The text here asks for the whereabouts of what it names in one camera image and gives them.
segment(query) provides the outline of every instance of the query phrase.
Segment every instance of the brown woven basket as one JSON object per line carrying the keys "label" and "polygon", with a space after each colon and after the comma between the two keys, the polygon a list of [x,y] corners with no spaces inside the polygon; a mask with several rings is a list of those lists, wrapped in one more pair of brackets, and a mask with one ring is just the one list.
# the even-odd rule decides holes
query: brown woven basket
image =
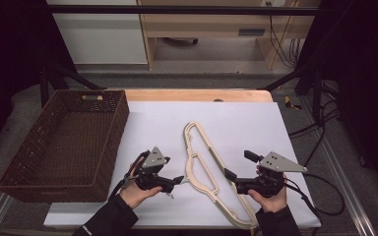
{"label": "brown woven basket", "polygon": [[25,203],[104,202],[129,108],[124,90],[59,90],[0,180]]}

